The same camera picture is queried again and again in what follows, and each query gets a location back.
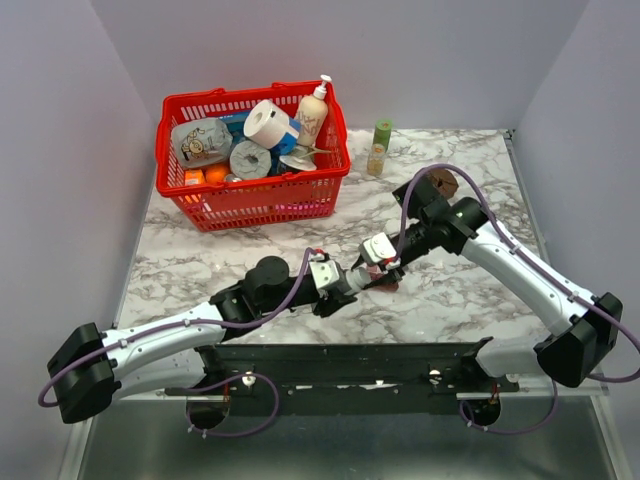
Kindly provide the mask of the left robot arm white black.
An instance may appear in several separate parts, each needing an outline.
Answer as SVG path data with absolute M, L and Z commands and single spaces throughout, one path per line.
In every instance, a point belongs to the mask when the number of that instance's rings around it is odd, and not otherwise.
M 81 325 L 49 360 L 50 380 L 38 403 L 75 424 L 137 393 L 177 388 L 212 394 L 222 372 L 204 360 L 206 350 L 286 309 L 310 305 L 314 315 L 328 317 L 354 302 L 370 279 L 364 268 L 344 269 L 318 251 L 305 255 L 297 276 L 284 259 L 267 256 L 243 279 L 185 312 L 129 329 Z M 48 392 L 53 400 L 47 400 Z

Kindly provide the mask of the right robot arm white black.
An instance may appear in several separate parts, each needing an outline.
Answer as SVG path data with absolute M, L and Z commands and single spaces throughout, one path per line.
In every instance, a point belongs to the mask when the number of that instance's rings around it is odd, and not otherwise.
M 407 206 L 412 225 L 404 234 L 380 234 L 359 247 L 356 266 L 379 266 L 379 284 L 393 283 L 402 267 L 442 248 L 483 268 L 523 301 L 543 322 L 548 335 L 507 340 L 490 337 L 476 344 L 460 367 L 460 379 L 480 392 L 505 375 L 545 374 L 578 387 L 613 349 L 621 301 L 611 293 L 596 296 L 564 278 L 520 244 L 506 227 L 491 221 L 479 201 L 455 204 L 431 181 L 421 178 L 397 188 L 394 198 Z

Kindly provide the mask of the white pill bottle blue label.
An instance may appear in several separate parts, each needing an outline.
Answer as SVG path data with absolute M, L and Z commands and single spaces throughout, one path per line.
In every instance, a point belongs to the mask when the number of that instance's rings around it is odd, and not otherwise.
M 370 282 L 370 272 L 364 267 L 358 267 L 354 270 L 343 271 L 337 289 L 344 295 L 353 296 L 364 290 Z

